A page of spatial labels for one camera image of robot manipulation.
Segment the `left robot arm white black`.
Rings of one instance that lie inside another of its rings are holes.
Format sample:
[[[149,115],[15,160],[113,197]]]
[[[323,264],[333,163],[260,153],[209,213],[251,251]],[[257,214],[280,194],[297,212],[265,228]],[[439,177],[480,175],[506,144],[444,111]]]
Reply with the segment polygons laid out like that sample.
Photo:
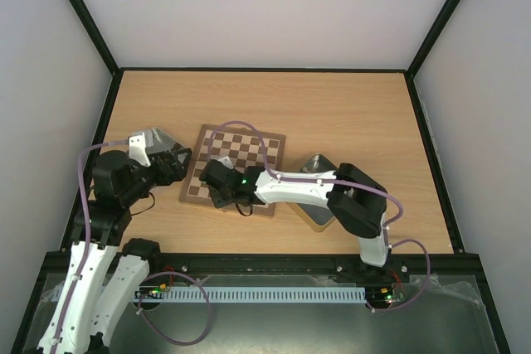
[[[69,268],[51,321],[37,344],[38,353],[106,353],[129,300],[158,265],[160,245],[132,239],[109,281],[130,208],[155,187],[182,181],[192,151],[179,143],[151,148],[129,140],[129,151],[108,150],[92,169],[94,199],[82,197],[81,216],[72,231]]]

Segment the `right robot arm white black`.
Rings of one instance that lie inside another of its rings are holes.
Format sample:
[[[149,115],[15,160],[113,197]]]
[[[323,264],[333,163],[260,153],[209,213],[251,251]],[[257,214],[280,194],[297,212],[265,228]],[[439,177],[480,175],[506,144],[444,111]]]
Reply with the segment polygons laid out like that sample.
[[[384,232],[391,196],[350,163],[317,173],[281,172],[266,165],[240,172],[224,157],[208,161],[199,180],[208,187],[216,208],[286,202],[327,209],[357,237],[362,271],[368,279],[378,281],[391,270]]]

